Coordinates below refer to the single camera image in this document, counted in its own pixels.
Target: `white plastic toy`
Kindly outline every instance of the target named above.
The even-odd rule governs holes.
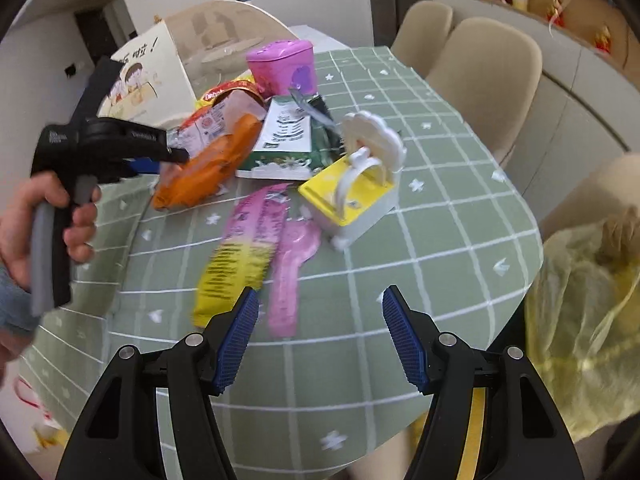
[[[370,112],[342,120],[346,155],[302,184],[303,214],[344,250],[398,205],[406,148],[384,119]]]

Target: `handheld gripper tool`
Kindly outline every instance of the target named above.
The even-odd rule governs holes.
[[[186,162],[186,150],[166,145],[166,131],[112,118],[95,117],[120,76],[122,64],[102,59],[68,124],[48,124],[40,134],[31,174],[53,170],[71,197],[65,209],[42,202],[31,234],[31,313],[39,316],[71,301],[71,262],[62,235],[73,209],[91,200],[97,184],[117,182],[137,173],[127,159],[148,157]]]
[[[551,396],[515,347],[470,348],[409,308],[395,285],[382,313],[407,380],[433,394],[404,480],[580,480],[580,461]]]
[[[80,413],[56,480],[166,480],[156,388],[168,388],[182,478],[236,480],[209,396],[234,382],[257,319],[258,297],[245,287],[230,312],[172,348],[120,348]]]

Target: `human hand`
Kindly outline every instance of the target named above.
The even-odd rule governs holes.
[[[55,207],[66,207],[69,195],[55,173],[45,171],[25,181],[16,192],[7,212],[0,221],[0,258],[9,275],[24,290],[31,287],[31,228],[36,206],[46,200]],[[92,195],[100,200],[100,189]],[[69,256],[80,264],[94,256],[88,242],[95,235],[95,204],[84,204],[73,212],[73,225],[64,231],[63,238]]]

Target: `blue denim sleeve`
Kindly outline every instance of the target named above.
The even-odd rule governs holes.
[[[31,294],[12,280],[0,260],[0,328],[16,335],[31,334],[40,323],[40,317],[31,315]]]

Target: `pink container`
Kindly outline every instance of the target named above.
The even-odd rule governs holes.
[[[288,96],[292,86],[306,95],[318,92],[314,46],[310,41],[275,41],[248,52],[246,60],[265,98]]]

